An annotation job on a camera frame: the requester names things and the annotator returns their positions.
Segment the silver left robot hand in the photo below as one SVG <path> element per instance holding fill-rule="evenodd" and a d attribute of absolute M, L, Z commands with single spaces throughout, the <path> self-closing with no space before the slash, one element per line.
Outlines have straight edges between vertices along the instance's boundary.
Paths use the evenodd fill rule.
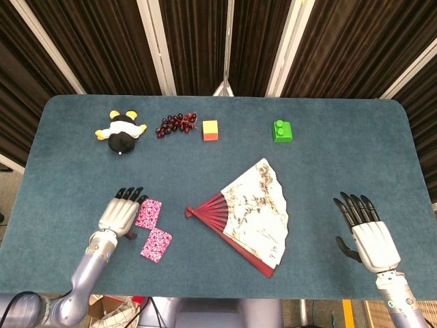
<path fill-rule="evenodd" d="M 125 236 L 129 240 L 135 240 L 137 234 L 131 230 L 132 225 L 142 203 L 148 199 L 142 191 L 143 187 L 121 188 L 107 204 L 98 222 L 98 229 L 110 230 L 118 238 Z"/>

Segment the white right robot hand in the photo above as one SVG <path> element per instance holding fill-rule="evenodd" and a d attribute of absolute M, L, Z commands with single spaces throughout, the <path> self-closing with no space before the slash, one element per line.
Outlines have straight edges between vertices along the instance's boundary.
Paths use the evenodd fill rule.
<path fill-rule="evenodd" d="M 401 262 L 391 233 L 385 222 L 365 195 L 348 195 L 343 191 L 341 199 L 333 202 L 340 210 L 352 235 L 356 249 L 350 249 L 345 241 L 337 236 L 335 242 L 343 255 L 360 262 L 372 273 L 383 273 L 395 270 Z"/>

